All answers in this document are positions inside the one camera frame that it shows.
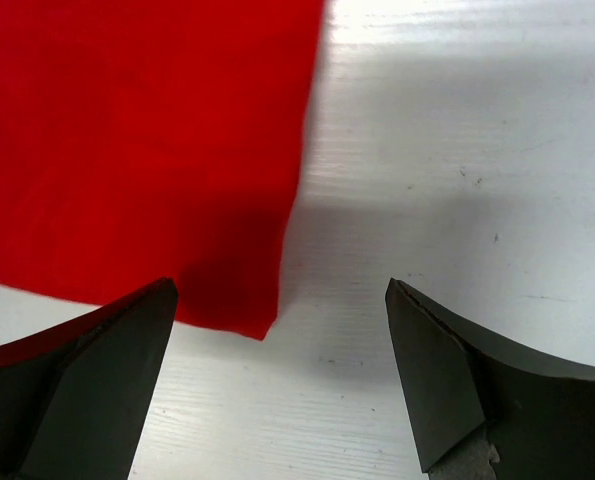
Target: red cloth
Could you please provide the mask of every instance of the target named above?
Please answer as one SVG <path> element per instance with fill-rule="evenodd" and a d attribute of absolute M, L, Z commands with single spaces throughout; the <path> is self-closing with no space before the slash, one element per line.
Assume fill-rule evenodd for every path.
<path fill-rule="evenodd" d="M 0 0 L 0 283 L 261 339 L 322 0 Z"/>

